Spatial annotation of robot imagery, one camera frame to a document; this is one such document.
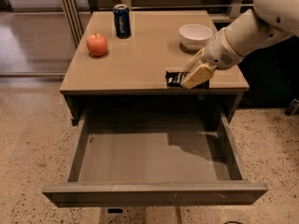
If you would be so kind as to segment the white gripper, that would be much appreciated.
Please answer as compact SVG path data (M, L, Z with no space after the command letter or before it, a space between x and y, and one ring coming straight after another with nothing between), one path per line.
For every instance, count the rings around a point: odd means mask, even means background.
M181 80L180 85L192 89L213 78L216 68L227 70L242 60L243 57L230 46L225 29L222 28L207 41L205 49L201 48L187 62L185 71L189 74Z

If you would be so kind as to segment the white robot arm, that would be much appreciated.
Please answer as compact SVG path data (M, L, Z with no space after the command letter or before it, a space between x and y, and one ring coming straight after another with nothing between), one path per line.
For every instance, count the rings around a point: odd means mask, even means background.
M253 0L253 8L214 34L187 63L180 81L192 89L226 70L256 49L299 36L299 0Z

